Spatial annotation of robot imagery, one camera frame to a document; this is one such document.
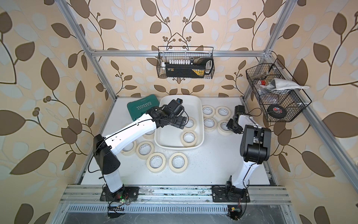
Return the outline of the cream tape roll ten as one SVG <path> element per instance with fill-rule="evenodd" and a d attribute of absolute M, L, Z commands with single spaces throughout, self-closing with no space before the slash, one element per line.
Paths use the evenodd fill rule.
<path fill-rule="evenodd" d="M 189 117 L 186 125 L 184 126 L 184 130 L 192 130 L 194 131 L 197 127 L 197 122 L 194 118 Z"/>

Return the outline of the cream tape roll six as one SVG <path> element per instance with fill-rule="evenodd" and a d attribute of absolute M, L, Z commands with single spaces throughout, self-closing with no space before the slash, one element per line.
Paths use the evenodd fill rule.
<path fill-rule="evenodd" d="M 219 106 L 215 110 L 215 115 L 220 120 L 226 120 L 231 117 L 231 111 L 225 106 Z"/>

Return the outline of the cream tape roll two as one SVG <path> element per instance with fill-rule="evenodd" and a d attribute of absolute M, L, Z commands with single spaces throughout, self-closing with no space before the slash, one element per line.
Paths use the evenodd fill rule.
<path fill-rule="evenodd" d="M 194 147 L 197 143 L 198 137 L 195 131 L 184 131 L 180 136 L 181 143 L 184 147 Z"/>

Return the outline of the cream tape roll five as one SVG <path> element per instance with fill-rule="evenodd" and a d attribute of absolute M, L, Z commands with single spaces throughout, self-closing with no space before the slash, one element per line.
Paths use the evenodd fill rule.
<path fill-rule="evenodd" d="M 202 106 L 203 117 L 214 117 L 215 116 L 215 108 L 210 105 Z"/>

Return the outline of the cream tape roll one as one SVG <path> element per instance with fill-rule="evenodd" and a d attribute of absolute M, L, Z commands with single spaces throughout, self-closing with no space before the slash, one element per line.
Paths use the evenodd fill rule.
<path fill-rule="evenodd" d="M 174 153 L 169 159 L 170 170 L 174 173 L 183 173 L 188 166 L 188 159 L 183 153 Z"/>

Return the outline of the cream tape roll four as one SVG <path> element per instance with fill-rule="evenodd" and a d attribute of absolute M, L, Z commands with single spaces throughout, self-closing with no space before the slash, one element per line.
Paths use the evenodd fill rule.
<path fill-rule="evenodd" d="M 136 155 L 142 160 L 146 160 L 155 152 L 155 147 L 150 141 L 143 141 L 136 148 Z"/>

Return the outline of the cream tape roll three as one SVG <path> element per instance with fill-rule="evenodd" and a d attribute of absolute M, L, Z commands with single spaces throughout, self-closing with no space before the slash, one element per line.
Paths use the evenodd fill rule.
<path fill-rule="evenodd" d="M 122 149 L 121 154 L 123 154 L 124 156 L 131 156 L 131 155 L 135 154 L 137 145 L 138 145 L 137 141 L 131 142 L 129 145 L 125 146 Z"/>

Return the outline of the cream tape roll seven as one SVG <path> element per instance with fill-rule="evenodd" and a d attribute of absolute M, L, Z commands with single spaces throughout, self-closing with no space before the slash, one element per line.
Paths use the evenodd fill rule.
<path fill-rule="evenodd" d="M 229 136 L 233 133 L 231 130 L 229 130 L 229 128 L 227 127 L 227 124 L 228 124 L 228 120 L 221 120 L 217 124 L 217 130 L 221 135 Z"/>

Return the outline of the cream tape roll nine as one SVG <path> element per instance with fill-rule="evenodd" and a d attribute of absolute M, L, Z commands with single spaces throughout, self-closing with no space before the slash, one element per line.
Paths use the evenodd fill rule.
<path fill-rule="evenodd" d="M 217 121 L 213 117 L 204 117 L 203 120 L 205 132 L 213 132 L 217 128 Z"/>

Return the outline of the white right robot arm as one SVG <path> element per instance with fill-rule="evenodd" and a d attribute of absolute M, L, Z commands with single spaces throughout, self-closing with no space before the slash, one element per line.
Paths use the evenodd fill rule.
<path fill-rule="evenodd" d="M 258 125 L 252 116 L 243 113 L 235 114 L 227 128 L 242 135 L 240 156 L 243 158 L 241 168 L 229 180 L 235 188 L 246 189 L 254 170 L 270 157 L 272 131 Z"/>

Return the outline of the white plastic storage box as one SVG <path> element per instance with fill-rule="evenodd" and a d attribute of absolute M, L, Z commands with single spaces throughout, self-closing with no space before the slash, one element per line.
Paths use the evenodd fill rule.
<path fill-rule="evenodd" d="M 178 98 L 183 100 L 182 105 L 186 112 L 183 116 L 193 118 L 196 121 L 196 128 L 193 130 L 195 144 L 192 146 L 183 145 L 183 138 L 181 136 L 186 129 L 179 129 L 173 126 L 156 129 L 154 141 L 159 147 L 167 150 L 182 151 L 196 149 L 204 142 L 204 118 L 201 99 L 192 95 L 168 95 L 160 100 L 159 105 L 167 105 L 172 100 Z"/>

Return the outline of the black tape roll red label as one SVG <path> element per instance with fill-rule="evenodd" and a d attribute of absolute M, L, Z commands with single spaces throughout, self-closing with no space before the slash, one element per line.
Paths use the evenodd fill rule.
<path fill-rule="evenodd" d="M 270 105 L 267 109 L 267 113 L 275 119 L 283 119 L 287 115 L 287 110 L 280 105 Z"/>

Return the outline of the black yellow box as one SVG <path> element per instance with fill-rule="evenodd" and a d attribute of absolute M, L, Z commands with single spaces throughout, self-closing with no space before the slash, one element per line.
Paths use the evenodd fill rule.
<path fill-rule="evenodd" d="M 204 78 L 205 67 L 201 65 L 167 64 L 167 77 Z"/>

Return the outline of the aluminium frame post right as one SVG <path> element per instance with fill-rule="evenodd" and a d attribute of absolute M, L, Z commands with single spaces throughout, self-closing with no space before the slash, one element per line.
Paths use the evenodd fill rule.
<path fill-rule="evenodd" d="M 285 24 L 287 23 L 297 1 L 291 0 L 286 1 L 281 12 L 281 15 L 270 34 L 269 40 L 265 49 L 263 51 L 242 51 L 241 54 L 237 52 L 240 57 L 259 57 L 259 64 L 266 62 L 270 57 L 272 57 L 272 51 L 274 46 L 279 38 L 280 33 L 282 32 Z"/>

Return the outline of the aluminium frame post left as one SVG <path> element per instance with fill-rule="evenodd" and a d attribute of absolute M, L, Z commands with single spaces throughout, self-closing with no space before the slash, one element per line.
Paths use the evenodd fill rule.
<path fill-rule="evenodd" d="M 103 82 L 104 87 L 109 93 L 109 96 L 116 101 L 117 95 L 114 92 L 108 78 L 106 77 L 104 70 L 101 68 L 100 63 L 97 61 L 97 58 L 92 55 L 92 48 L 88 44 L 85 35 L 82 33 L 82 30 L 77 23 L 75 17 L 73 16 L 67 1 L 58 1 L 56 0 L 55 3 L 57 4 L 59 10 L 61 11 L 62 15 L 64 16 L 65 20 L 69 24 L 70 28 L 72 29 L 75 37 L 77 38 L 79 44 L 81 45 L 82 49 L 84 50 L 86 56 L 88 57 L 90 63 L 94 67 L 94 70 L 97 72 L 99 79 Z"/>

